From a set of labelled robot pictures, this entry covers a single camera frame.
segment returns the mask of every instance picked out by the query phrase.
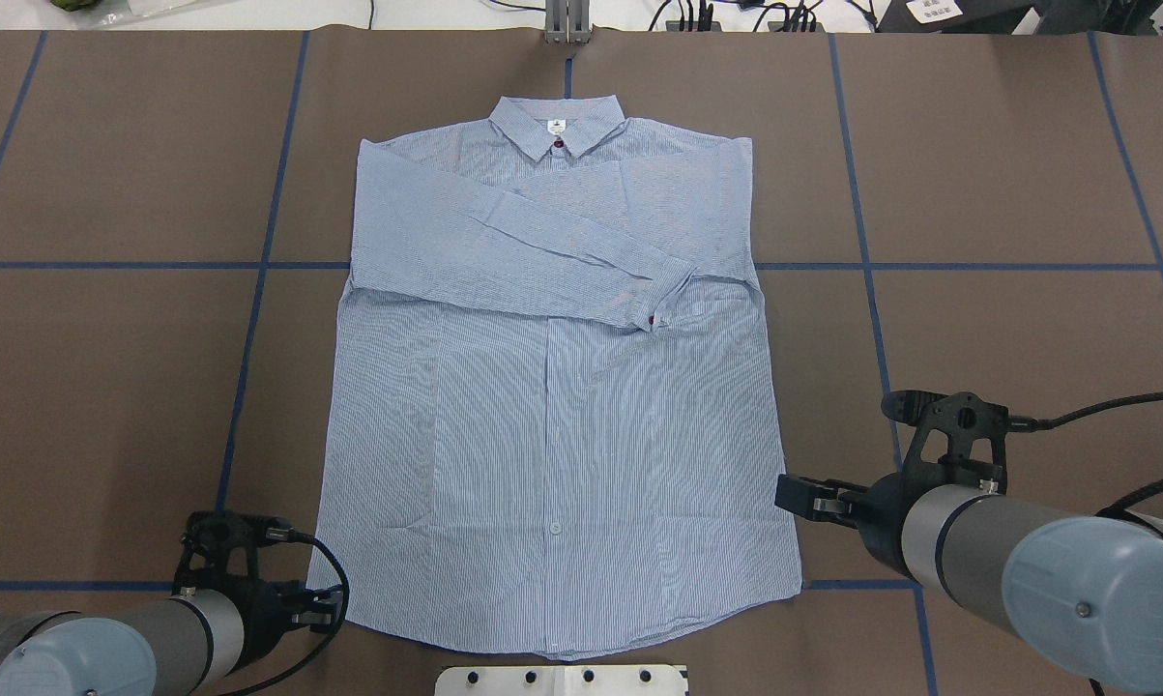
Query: light blue shirt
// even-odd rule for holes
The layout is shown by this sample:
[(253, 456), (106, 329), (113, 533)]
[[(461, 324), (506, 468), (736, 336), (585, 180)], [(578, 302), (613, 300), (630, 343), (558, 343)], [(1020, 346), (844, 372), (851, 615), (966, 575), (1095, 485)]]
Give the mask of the light blue shirt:
[(748, 139), (615, 97), (362, 142), (316, 528), (350, 620), (577, 660), (798, 594), (750, 197)]

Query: white floor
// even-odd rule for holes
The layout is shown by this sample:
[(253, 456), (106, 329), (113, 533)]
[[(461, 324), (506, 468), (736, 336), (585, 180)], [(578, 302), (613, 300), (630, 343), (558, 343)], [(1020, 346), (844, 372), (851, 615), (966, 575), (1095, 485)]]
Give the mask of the white floor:
[[(542, 27), (542, 13), (522, 9), (500, 8), (487, 0), (374, 0), (376, 28), (502, 28), (514, 26)], [(542, 5), (542, 0), (509, 0), (522, 5)], [(595, 26), (643, 31), (661, 0), (591, 0), (591, 21)], [(856, 0), (862, 5), (868, 0)], [(890, 0), (873, 0), (878, 16), (885, 12)], [(725, 31), (749, 31), (754, 28), (761, 9), (741, 12), (735, 3), (720, 2), (714, 9), (714, 19), (722, 23)], [(780, 13), (771, 13), (768, 19), (778, 19)], [(825, 0), (816, 8), (816, 16), (828, 31), (869, 31), (868, 22), (846, 2)], [(659, 22), (679, 17), (671, 6)], [(1163, 6), (1155, 16), (1157, 26), (1163, 26)], [(201, 28), (201, 30), (227, 30), (227, 28), (315, 28), (342, 23), (343, 26), (368, 26), (370, 0), (201, 0), (197, 8), (177, 9), (173, 13), (123, 23), (114, 28), (130, 30), (166, 30), (166, 28)], [(85, 14), (64, 13), (48, 0), (0, 0), (0, 28), (91, 28), (94, 17)]]

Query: brown table surface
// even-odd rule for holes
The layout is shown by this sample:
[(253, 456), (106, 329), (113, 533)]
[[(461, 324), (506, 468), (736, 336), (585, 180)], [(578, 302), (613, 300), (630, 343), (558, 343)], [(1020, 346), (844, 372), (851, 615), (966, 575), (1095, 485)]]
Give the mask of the brown table surface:
[[(312, 528), (359, 139), (502, 94), (754, 137), (793, 471), (893, 470), (891, 388), (1037, 416), (1163, 391), (1163, 38), (0, 31), (1, 612), (162, 596), (187, 512), (217, 503)], [(1163, 405), (1008, 449), (1012, 493), (1094, 511), (1163, 476)], [(1087, 693), (854, 533), (800, 537), (800, 597), (594, 661), (687, 665), (695, 696)], [(445, 666), (538, 661), (351, 625), (269, 693), (429, 694)]]

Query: black hole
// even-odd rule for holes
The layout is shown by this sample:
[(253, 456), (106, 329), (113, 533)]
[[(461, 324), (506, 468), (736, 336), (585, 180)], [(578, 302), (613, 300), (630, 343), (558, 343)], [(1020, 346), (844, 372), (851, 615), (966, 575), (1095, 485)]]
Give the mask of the black hole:
[(956, 416), (956, 422), (959, 427), (964, 428), (964, 431), (969, 431), (969, 428), (976, 424), (976, 411), (969, 409), (968, 406), (962, 407), (959, 413)]

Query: folded sleeve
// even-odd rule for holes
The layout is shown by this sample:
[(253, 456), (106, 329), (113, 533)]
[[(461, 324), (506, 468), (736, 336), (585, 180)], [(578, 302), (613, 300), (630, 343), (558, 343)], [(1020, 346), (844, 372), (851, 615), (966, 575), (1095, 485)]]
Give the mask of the folded sleeve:
[(352, 285), (527, 317), (652, 329), (693, 264), (528, 198), (364, 142)]

